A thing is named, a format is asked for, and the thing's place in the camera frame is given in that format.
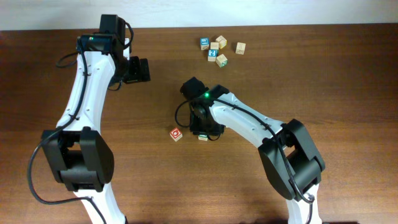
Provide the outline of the wooden block green V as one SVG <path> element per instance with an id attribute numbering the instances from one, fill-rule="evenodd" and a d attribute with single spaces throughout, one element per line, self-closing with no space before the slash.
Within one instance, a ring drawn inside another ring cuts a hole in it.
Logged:
<path id="1" fill-rule="evenodd" d="M 201 140 L 201 141 L 207 141 L 208 137 L 206 135 L 199 135 L 198 139 Z"/>

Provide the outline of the wooden block red Q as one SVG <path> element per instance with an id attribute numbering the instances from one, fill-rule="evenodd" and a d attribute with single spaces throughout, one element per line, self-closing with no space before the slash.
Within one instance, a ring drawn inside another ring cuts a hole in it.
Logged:
<path id="1" fill-rule="evenodd" d="M 174 141 L 178 141 L 179 139 L 181 139 L 183 137 L 183 134 L 182 134 L 181 130 L 179 130 L 178 128 L 174 128 L 173 130 L 170 131 L 170 137 Z"/>

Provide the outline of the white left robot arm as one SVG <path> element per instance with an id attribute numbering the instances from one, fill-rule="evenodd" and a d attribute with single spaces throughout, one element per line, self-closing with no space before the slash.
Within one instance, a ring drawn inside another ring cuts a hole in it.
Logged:
<path id="1" fill-rule="evenodd" d="M 127 223 L 113 194 L 114 156 L 100 125 L 108 88 L 150 81 L 149 63 L 132 57 L 131 26 L 114 14 L 101 16 L 99 31 L 77 38 L 77 70 L 67 107 L 54 130 L 45 130 L 44 150 L 58 183 L 82 201 L 93 223 Z"/>

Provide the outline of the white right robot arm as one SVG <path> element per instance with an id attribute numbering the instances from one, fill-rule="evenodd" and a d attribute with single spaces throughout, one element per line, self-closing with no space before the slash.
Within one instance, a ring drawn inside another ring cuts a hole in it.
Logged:
<path id="1" fill-rule="evenodd" d="M 193 77 L 180 88 L 190 110 L 190 132 L 215 141 L 232 129 L 257 148 L 271 186 L 285 198 L 289 223 L 321 223 L 317 192 L 325 162 L 300 121 L 272 119 L 242 103 L 227 88 Z"/>

